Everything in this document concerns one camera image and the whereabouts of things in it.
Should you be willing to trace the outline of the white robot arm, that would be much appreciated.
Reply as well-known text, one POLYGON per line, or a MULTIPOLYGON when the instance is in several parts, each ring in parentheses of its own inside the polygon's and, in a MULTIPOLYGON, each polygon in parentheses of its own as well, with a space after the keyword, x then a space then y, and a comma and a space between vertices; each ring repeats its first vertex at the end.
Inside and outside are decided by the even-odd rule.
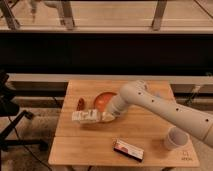
POLYGON ((213 115, 152 95, 147 88, 142 80, 125 83, 110 99, 106 111, 119 117, 131 105, 146 108, 213 148, 213 115))

